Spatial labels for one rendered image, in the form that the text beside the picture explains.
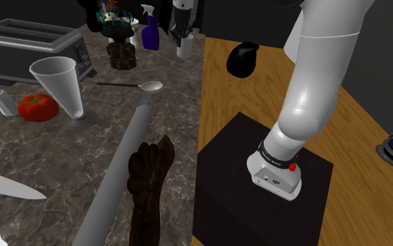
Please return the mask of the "black rounded object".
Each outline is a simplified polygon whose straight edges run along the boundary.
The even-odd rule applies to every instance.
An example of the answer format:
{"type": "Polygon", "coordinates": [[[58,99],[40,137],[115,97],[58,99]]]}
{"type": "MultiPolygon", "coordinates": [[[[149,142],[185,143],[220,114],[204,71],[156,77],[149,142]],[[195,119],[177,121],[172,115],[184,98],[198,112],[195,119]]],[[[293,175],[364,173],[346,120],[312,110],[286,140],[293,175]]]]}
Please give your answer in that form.
{"type": "Polygon", "coordinates": [[[243,42],[235,47],[228,56],[226,68],[236,78],[247,78],[255,70],[259,45],[243,42]]]}

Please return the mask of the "purple spray bottle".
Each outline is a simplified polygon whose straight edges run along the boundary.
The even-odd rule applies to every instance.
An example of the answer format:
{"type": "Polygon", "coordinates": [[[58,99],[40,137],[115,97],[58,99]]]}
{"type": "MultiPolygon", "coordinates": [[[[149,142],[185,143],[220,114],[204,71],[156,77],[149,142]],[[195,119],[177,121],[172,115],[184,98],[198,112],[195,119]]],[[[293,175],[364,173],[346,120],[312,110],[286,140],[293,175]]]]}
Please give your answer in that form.
{"type": "Polygon", "coordinates": [[[142,30],[142,44],[145,49],[159,49],[159,31],[156,19],[153,15],[154,7],[142,4],[143,13],[147,13],[148,25],[142,30]]]}

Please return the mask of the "dark brown wooden fist sculpture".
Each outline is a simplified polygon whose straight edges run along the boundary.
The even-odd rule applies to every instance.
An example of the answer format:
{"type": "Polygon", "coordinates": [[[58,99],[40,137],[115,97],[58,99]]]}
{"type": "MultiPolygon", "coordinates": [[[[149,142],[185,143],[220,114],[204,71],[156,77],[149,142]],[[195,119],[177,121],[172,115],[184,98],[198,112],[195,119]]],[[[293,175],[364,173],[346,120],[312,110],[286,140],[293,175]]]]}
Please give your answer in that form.
{"type": "Polygon", "coordinates": [[[127,188],[134,208],[129,246],[158,246],[161,189],[174,158],[175,148],[168,136],[157,144],[142,143],[131,155],[127,188]]]}

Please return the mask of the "grey two-slot toaster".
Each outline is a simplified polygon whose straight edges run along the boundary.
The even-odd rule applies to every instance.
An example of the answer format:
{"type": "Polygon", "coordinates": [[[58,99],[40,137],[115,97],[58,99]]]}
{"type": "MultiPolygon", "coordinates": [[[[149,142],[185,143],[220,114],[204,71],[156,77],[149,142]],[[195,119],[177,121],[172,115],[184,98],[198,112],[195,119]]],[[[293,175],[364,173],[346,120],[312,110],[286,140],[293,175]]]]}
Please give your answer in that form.
{"type": "Polygon", "coordinates": [[[0,21],[1,85],[36,84],[38,81],[29,72],[30,65],[55,56],[74,59],[80,79],[96,75],[83,36],[77,29],[10,18],[0,21]]]}

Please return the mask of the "white cone-shaped vase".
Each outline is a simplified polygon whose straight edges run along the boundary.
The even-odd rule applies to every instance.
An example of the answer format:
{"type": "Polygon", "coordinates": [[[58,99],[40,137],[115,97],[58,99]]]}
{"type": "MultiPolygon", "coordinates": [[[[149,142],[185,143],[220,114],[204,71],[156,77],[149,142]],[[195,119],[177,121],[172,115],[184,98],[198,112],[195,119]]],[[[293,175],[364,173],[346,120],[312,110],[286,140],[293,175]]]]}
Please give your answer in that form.
{"type": "Polygon", "coordinates": [[[96,112],[84,107],[82,88],[74,59],[47,57],[35,61],[29,72],[64,109],[64,126],[71,131],[88,129],[96,123],[96,112]]]}

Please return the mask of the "white slender cup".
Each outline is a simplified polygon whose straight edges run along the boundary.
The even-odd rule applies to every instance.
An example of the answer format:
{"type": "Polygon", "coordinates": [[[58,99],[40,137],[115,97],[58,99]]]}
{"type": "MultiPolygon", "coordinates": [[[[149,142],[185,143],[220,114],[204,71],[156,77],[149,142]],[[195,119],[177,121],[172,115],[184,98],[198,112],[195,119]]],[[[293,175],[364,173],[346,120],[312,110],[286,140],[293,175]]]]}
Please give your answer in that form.
{"type": "Polygon", "coordinates": [[[130,43],[132,45],[134,45],[135,48],[138,48],[139,45],[138,45],[137,32],[138,32],[138,29],[139,29],[139,21],[137,19],[134,18],[131,21],[131,28],[132,28],[132,30],[134,32],[134,35],[130,37],[130,43]]]}

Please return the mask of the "black robot stand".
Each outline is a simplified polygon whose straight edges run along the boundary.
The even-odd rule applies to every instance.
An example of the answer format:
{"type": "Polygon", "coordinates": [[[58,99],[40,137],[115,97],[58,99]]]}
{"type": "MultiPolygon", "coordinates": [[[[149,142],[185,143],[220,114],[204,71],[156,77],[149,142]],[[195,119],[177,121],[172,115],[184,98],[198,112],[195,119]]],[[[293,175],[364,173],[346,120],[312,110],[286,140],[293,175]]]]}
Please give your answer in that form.
{"type": "Polygon", "coordinates": [[[246,160],[268,133],[237,113],[198,153],[193,235],[204,246],[318,246],[333,165],[303,148],[295,200],[258,187],[246,160]]]}

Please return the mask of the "silver knife blade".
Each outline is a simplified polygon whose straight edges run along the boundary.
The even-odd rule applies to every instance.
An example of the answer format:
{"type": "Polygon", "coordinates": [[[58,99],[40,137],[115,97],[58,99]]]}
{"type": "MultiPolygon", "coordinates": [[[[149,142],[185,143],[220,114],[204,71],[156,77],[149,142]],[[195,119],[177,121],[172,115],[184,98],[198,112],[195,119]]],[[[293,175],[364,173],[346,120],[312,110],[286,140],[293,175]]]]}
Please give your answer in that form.
{"type": "Polygon", "coordinates": [[[29,200],[41,200],[47,198],[39,191],[3,176],[0,176],[0,194],[29,200]]]}

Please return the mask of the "brown stacked ornament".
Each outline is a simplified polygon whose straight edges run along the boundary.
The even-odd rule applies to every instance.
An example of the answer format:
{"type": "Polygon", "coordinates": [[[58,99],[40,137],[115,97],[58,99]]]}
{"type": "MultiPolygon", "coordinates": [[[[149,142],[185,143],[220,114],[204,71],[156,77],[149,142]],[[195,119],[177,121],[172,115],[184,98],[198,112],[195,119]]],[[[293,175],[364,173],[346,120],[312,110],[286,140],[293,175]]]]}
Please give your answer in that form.
{"type": "Polygon", "coordinates": [[[129,42],[109,43],[106,46],[110,66],[118,71],[131,70],[137,66],[135,46],[129,42]]]}

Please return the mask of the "small white shaker bottle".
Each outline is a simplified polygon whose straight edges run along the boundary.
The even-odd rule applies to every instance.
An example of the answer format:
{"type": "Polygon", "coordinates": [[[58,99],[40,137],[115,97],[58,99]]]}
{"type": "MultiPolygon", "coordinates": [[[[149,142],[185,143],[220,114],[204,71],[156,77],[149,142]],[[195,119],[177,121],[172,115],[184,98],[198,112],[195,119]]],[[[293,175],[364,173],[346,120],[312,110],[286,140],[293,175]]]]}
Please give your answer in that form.
{"type": "Polygon", "coordinates": [[[18,114],[18,104],[0,88],[0,112],[6,116],[14,116],[18,114]]]}

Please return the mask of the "black and teal ornament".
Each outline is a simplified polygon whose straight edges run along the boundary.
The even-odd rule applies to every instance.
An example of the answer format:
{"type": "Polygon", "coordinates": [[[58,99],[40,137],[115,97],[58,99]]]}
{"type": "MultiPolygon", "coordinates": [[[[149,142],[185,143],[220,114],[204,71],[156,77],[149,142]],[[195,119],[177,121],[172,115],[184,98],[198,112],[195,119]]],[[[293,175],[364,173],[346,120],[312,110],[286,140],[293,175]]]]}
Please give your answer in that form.
{"type": "Polygon", "coordinates": [[[134,17],[130,12],[121,10],[117,0],[98,0],[101,9],[96,13],[96,19],[101,23],[102,35],[115,43],[125,43],[135,35],[131,23],[134,17]]]}

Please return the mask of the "red tomato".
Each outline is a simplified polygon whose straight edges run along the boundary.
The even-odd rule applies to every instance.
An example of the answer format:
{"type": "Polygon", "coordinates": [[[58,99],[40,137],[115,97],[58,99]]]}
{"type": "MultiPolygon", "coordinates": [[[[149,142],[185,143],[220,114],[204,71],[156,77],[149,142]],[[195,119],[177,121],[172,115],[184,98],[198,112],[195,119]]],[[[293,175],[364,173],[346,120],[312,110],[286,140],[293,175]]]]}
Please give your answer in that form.
{"type": "Polygon", "coordinates": [[[17,107],[17,111],[26,121],[46,122],[59,113],[59,105],[46,94],[28,95],[17,107]]]}

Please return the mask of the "long grey cylinder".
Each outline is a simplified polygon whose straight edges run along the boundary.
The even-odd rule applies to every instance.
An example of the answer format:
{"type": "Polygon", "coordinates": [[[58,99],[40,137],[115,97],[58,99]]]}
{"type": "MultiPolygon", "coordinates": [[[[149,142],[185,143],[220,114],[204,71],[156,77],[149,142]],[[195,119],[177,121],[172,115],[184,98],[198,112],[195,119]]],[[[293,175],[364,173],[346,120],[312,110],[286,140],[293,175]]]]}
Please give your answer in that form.
{"type": "Polygon", "coordinates": [[[128,160],[137,152],[153,108],[136,108],[72,246],[104,246],[128,180],[128,160]]]}

